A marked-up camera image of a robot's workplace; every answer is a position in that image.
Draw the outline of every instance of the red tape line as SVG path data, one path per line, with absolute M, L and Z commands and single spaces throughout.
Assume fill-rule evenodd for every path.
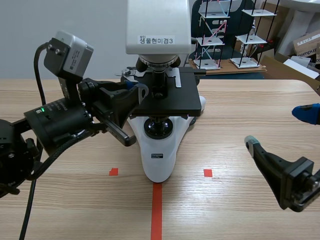
M 204 169 L 203 172 L 204 172 L 204 176 L 206 178 L 212 178 L 212 170 L 211 169 Z
M 153 183 L 151 240 L 162 240 L 162 183 Z
M 118 172 L 118 168 L 112 168 L 111 171 L 109 171 L 109 176 L 118 176 Z

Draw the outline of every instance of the screw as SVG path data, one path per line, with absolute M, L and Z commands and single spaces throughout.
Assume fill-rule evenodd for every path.
M 315 191 L 319 187 L 320 187 L 320 182 L 319 181 L 315 181 L 314 184 L 312 185 L 312 190 Z
M 126 68 L 126 69 L 122 70 L 121 73 L 124 76 L 128 76 L 128 75 L 130 75 L 131 71 L 128 68 Z

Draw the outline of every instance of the wooden table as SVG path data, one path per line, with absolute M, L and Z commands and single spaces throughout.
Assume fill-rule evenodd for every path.
M 43 85 L 48 102 L 62 97 L 57 80 Z M 305 156 L 318 170 L 320 128 L 291 114 L 319 102 L 317 94 L 297 80 L 202 80 L 199 92 L 205 112 L 162 184 L 162 239 L 319 239 L 320 199 L 301 213 L 281 210 L 244 144 L 253 135 L 267 151 L 288 161 Z M 0 119 L 16 121 L 40 105 L 34 80 L 0 80 Z M 119 175 L 109 176 L 111 168 Z M 29 187 L 0 199 L 1 240 L 18 239 Z M 26 239 L 149 240 L 152 189 L 138 144 L 126 148 L 110 134 L 86 139 L 38 180 Z

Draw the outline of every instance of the white shelf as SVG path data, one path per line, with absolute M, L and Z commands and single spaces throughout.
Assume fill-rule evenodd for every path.
M 195 66 L 199 69 L 200 60 L 194 60 L 193 62 L 195 64 Z M 205 60 L 201 60 L 201 69 L 219 70 L 219 69 L 221 69 L 221 67 L 219 67 L 219 65 L 214 60 L 205 59 Z
M 251 10 L 250 9 L 249 10 L 243 9 L 242 12 L 250 15 L 251 17 L 267 17 L 267 16 L 276 16 L 277 15 L 277 14 L 274 14 L 273 12 L 263 10 L 263 9 L 253 10 L 253 14 L 252 14 L 252 9 Z
M 198 43 L 200 44 L 201 47 L 205 47 L 205 46 L 222 46 L 225 45 L 220 38 L 218 37 L 205 37 L 203 40 L 203 44 L 202 44 L 202 37 L 197 37 L 196 40 L 198 41 Z
M 258 65 L 257 62 L 252 60 L 250 57 L 243 57 L 241 61 L 241 66 L 240 64 L 241 58 L 231 58 L 230 61 L 238 68 L 238 69 L 251 69 L 251 68 L 258 68 L 260 65 Z
M 235 36 L 235 37 L 237 39 L 239 39 L 241 42 L 243 42 L 244 44 L 266 44 L 267 43 L 265 40 L 258 37 L 257 35 L 249 36 L 248 41 L 246 42 L 247 36 L 248 36 L 248 34 L 241 35 L 241 36 Z
M 224 15 L 222 12 L 199 12 L 199 14 L 204 18 L 204 19 L 228 19 L 230 18 L 229 16 Z

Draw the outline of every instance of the metal bracket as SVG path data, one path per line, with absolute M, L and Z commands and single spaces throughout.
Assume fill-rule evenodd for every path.
M 168 68 L 166 71 L 166 75 L 169 78 L 173 78 L 175 77 L 175 87 L 176 88 L 181 88 L 181 78 L 180 78 L 180 70 L 179 68 L 175 67 L 175 68 Z

